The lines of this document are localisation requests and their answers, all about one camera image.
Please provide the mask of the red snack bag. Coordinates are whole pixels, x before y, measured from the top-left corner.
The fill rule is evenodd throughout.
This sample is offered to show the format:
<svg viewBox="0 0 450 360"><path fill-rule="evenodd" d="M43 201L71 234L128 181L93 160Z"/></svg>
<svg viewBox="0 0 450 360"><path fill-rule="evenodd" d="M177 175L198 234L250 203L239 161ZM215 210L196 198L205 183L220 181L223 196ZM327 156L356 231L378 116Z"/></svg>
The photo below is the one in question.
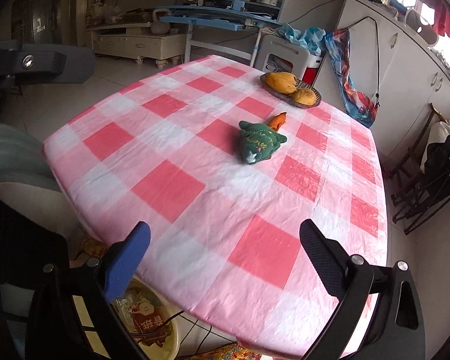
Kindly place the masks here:
<svg viewBox="0 0 450 360"><path fill-rule="evenodd" d="M130 287L122 297L113 301L113 307L139 345L162 348L171 335L171 327L165 325L170 317L158 296L146 287Z"/></svg>

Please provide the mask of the green snack wrapper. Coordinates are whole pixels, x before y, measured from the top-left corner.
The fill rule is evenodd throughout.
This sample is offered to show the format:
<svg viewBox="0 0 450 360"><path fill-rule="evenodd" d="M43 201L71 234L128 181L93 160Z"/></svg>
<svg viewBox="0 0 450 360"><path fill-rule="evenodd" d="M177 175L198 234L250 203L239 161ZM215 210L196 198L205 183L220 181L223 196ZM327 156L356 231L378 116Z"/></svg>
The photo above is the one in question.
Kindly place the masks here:
<svg viewBox="0 0 450 360"><path fill-rule="evenodd" d="M272 158L288 139L266 124L239 122L239 152L246 164L254 165Z"/></svg>

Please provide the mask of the orange mango peel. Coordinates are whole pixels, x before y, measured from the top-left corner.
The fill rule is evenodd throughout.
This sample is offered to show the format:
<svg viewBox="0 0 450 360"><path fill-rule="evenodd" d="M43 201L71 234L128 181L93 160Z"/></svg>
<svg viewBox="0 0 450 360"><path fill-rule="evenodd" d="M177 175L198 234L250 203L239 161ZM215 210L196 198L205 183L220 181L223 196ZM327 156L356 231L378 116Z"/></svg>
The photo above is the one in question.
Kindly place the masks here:
<svg viewBox="0 0 450 360"><path fill-rule="evenodd" d="M274 116L273 118L271 118L268 121L267 126L269 128L271 128L272 130L278 132L280 130L280 128L286 123L286 119L287 119L287 113L282 112L282 113Z"/></svg>

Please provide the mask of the yellow trash bin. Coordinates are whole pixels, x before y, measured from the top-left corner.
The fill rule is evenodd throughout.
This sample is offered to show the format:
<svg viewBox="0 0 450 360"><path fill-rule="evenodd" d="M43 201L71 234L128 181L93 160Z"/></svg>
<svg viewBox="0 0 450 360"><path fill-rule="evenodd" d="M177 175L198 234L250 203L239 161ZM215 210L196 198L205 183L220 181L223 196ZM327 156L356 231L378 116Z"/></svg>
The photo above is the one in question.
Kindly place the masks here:
<svg viewBox="0 0 450 360"><path fill-rule="evenodd" d="M129 336L150 359L175 359L179 331L169 302L134 277L122 297L113 303Z"/></svg>

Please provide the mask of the light green chair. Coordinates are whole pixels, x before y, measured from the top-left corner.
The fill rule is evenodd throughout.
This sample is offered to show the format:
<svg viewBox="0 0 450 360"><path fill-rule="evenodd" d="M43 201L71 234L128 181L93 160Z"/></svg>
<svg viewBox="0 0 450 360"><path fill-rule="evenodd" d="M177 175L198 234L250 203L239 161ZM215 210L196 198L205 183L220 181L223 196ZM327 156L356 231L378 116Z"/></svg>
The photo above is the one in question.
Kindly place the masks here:
<svg viewBox="0 0 450 360"><path fill-rule="evenodd" d="M42 153L42 144L0 124L0 222L16 211L69 242L84 232Z"/></svg>

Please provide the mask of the cream TV cabinet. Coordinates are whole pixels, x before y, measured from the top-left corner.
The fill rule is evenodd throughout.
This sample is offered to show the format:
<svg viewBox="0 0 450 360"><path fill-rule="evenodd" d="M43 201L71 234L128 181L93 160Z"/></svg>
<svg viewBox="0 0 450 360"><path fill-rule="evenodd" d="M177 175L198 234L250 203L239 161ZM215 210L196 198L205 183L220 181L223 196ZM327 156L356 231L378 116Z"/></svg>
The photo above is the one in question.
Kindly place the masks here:
<svg viewBox="0 0 450 360"><path fill-rule="evenodd" d="M97 55L133 59L137 64L152 59L159 70L176 66L185 50L186 36L176 30L153 34L150 23L113 24L86 29L86 44Z"/></svg>

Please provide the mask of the colourful slipper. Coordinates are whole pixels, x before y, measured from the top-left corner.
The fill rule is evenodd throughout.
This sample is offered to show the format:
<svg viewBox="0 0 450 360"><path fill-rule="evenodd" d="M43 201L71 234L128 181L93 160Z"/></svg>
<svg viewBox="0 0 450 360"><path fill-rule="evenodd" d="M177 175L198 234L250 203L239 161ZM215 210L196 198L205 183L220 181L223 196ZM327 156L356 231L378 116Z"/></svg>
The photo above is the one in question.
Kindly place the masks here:
<svg viewBox="0 0 450 360"><path fill-rule="evenodd" d="M189 360L261 360L262 356L237 343L188 357Z"/></svg>

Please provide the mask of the pink checkered tablecloth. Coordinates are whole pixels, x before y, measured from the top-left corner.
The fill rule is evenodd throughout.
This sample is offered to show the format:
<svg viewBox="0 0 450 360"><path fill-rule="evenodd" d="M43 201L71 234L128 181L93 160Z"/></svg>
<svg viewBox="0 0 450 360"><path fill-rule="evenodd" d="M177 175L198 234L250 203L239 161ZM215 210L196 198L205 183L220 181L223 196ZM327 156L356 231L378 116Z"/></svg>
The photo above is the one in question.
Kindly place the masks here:
<svg viewBox="0 0 450 360"><path fill-rule="evenodd" d="M140 80L71 119L43 152L88 233L152 232L137 274L195 318L258 350L300 358L330 318L299 241L312 219L349 254L387 259L387 212L371 132L327 103L300 109L260 72L212 55ZM286 112L288 139L246 164L239 122Z"/></svg>

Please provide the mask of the black folding chair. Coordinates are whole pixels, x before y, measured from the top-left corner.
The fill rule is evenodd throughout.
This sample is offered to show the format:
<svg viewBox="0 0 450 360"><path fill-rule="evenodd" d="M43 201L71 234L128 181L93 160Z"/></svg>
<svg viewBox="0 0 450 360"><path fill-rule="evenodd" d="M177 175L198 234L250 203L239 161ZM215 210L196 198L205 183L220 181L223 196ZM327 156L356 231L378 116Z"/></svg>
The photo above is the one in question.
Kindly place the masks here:
<svg viewBox="0 0 450 360"><path fill-rule="evenodd" d="M407 235L450 203L450 119L432 103L427 110L418 136L387 173L397 183L390 197L396 208L392 221L404 224Z"/></svg>

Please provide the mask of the pink kettlebell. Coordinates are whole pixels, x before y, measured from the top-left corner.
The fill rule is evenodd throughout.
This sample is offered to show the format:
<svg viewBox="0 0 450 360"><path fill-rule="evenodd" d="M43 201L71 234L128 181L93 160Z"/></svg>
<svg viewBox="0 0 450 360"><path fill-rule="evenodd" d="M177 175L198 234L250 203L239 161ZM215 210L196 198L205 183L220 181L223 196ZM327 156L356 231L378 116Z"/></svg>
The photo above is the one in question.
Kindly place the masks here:
<svg viewBox="0 0 450 360"><path fill-rule="evenodd" d="M170 11L166 8L155 9L152 12L153 22L150 26L150 31L153 35L166 35L170 32L170 24L161 21L161 17L167 16L169 13Z"/></svg>

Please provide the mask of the colourful hanging bag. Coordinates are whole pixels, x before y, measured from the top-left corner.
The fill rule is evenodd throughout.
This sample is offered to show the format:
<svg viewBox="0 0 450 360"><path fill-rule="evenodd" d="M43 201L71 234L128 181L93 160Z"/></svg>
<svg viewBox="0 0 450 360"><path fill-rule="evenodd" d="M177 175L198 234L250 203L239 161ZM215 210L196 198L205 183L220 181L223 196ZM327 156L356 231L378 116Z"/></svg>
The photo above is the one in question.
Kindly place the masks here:
<svg viewBox="0 0 450 360"><path fill-rule="evenodd" d="M376 29L376 90L372 97L355 88L351 76L351 39L348 28L328 33L325 46L331 62L331 69L337 79L340 99L345 113L359 124L370 128L376 121L380 106L380 45Z"/></svg>

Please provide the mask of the yellow mango right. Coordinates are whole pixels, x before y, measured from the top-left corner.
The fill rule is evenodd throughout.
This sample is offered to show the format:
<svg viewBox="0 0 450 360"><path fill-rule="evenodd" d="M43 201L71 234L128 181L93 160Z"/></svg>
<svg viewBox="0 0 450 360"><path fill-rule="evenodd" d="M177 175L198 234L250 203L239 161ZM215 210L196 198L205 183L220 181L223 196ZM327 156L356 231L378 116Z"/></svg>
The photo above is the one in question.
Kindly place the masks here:
<svg viewBox="0 0 450 360"><path fill-rule="evenodd" d="M311 107L317 102L317 96L310 88L299 88L291 95L291 99L303 106Z"/></svg>

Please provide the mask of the yellow mango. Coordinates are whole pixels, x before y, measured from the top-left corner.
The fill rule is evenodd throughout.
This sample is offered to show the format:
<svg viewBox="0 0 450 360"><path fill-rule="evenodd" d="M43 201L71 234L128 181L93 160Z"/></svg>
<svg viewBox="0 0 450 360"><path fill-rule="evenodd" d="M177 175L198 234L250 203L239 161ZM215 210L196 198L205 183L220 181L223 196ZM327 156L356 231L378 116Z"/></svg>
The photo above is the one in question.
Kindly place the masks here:
<svg viewBox="0 0 450 360"><path fill-rule="evenodd" d="M317 96L310 88L299 88L291 95L291 99L303 106L311 107L317 102Z"/></svg>
<svg viewBox="0 0 450 360"><path fill-rule="evenodd" d="M266 75L265 82L281 94L293 94L297 91L297 78L290 72L270 72Z"/></svg>

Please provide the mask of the woven fruit basket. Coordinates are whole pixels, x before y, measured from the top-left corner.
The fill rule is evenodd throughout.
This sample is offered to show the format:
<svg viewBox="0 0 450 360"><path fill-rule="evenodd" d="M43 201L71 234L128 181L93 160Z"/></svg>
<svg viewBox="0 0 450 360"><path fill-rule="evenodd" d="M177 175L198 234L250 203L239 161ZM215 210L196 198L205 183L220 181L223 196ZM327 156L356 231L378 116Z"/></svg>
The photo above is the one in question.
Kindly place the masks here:
<svg viewBox="0 0 450 360"><path fill-rule="evenodd" d="M260 76L260 81L268 93L293 107L307 109L320 105L320 93L291 72L268 72Z"/></svg>

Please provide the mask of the yellow mango middle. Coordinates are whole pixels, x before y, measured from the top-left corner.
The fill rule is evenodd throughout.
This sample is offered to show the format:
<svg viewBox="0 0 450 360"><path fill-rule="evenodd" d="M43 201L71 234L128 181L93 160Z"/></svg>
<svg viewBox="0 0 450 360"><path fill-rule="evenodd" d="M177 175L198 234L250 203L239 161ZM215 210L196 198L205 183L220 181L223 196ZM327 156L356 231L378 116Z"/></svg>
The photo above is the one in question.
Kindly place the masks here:
<svg viewBox="0 0 450 360"><path fill-rule="evenodd" d="M266 75L265 82L281 94L293 94L297 91L297 78L290 72L270 72Z"/></svg>

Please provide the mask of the white cabinet row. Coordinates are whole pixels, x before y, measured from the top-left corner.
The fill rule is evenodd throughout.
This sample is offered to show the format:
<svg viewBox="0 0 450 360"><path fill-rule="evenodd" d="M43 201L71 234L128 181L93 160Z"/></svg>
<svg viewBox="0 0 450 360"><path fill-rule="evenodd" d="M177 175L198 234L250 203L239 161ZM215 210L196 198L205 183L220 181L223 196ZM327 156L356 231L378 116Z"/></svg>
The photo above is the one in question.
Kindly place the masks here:
<svg viewBox="0 0 450 360"><path fill-rule="evenodd" d="M349 28L354 87L379 94L370 130L380 161L392 168L433 108L450 119L450 76L417 33L373 2L345 0L336 26Z"/></svg>

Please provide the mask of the white plastic stool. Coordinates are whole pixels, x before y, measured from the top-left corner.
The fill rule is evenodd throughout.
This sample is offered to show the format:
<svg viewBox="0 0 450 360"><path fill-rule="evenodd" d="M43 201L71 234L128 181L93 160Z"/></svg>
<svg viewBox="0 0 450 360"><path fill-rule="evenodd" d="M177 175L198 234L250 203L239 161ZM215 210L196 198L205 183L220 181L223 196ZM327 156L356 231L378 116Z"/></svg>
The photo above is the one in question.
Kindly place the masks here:
<svg viewBox="0 0 450 360"><path fill-rule="evenodd" d="M282 37L265 35L260 41L253 66L262 72L291 72L298 79L312 85L322 59Z"/></svg>

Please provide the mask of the blue plastic bag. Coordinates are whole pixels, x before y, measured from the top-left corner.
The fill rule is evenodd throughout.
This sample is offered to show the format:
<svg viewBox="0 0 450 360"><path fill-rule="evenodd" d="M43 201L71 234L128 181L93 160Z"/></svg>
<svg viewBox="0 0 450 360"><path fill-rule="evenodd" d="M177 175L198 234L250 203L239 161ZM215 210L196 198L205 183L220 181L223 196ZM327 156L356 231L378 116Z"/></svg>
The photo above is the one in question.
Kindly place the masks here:
<svg viewBox="0 0 450 360"><path fill-rule="evenodd" d="M308 50L313 56L322 57L325 52L324 38L327 33L322 28L310 27L301 31L290 24L283 24L277 29L277 33L293 45Z"/></svg>

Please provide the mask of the blue study desk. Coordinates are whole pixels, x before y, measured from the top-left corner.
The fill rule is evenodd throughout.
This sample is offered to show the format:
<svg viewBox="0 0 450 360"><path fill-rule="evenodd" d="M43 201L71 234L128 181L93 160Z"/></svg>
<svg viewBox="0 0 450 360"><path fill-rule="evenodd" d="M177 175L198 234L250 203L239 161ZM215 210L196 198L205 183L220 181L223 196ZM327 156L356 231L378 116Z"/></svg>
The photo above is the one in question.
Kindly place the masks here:
<svg viewBox="0 0 450 360"><path fill-rule="evenodd" d="M161 8L165 12L160 18L162 23L186 26L184 62L190 61L191 50L198 47L244 59L252 67L264 29L280 27L280 20L289 0L278 0L275 6L243 0L201 0L201 2L203 2L201 6L175 5ZM250 33L255 37L253 48L250 52L245 52L223 44L195 40L193 30L198 27Z"/></svg>

